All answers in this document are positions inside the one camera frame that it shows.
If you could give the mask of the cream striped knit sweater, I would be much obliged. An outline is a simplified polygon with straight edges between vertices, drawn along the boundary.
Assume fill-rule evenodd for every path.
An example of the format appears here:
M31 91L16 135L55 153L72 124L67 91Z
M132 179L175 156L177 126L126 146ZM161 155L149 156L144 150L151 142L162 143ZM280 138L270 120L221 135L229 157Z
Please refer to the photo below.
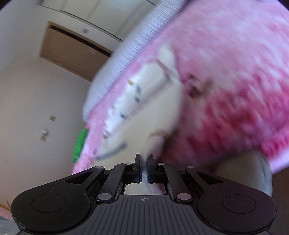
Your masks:
M176 130L183 103L183 84L176 67L176 54L169 44L145 62L125 82L124 92L108 111L95 163L112 169L131 163L140 154L159 160L166 140Z

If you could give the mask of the brown wooden door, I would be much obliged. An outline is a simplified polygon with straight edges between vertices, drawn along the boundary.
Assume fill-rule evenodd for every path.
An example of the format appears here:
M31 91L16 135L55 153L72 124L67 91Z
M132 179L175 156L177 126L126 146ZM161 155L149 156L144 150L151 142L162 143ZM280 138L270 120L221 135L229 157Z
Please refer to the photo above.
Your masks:
M68 28L48 22L40 57L91 82L112 51Z

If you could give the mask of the green knit garment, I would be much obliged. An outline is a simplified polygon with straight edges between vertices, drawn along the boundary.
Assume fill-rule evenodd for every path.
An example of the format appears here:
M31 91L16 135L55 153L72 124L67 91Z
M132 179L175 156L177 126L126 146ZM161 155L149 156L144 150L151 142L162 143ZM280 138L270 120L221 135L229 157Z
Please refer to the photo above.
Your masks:
M72 162L76 163L78 161L78 159L80 158L84 143L86 141L86 137L88 134L88 129L84 128L81 130L81 132L79 133L79 135L76 138L76 142L74 145L74 151L73 151L73 155L72 155Z

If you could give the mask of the grey striped quilt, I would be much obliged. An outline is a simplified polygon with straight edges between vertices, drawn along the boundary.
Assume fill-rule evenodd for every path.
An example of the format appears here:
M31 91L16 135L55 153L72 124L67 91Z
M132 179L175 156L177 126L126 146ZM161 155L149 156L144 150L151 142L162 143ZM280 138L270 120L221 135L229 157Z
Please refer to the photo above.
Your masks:
M94 106L105 97L128 65L153 37L185 8L187 3L187 1L161 1L134 26L95 74L82 109L82 118L85 122L88 121Z

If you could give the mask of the pink floral blanket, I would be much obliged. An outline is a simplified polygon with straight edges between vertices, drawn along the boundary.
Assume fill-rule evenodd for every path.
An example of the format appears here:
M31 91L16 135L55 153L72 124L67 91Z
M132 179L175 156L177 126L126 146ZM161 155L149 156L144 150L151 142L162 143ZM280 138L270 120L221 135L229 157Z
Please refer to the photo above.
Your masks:
M78 173L95 163L108 111L126 80L169 44L183 84L176 130L156 162L207 168L273 194L288 166L288 10L278 1L187 1L94 106Z

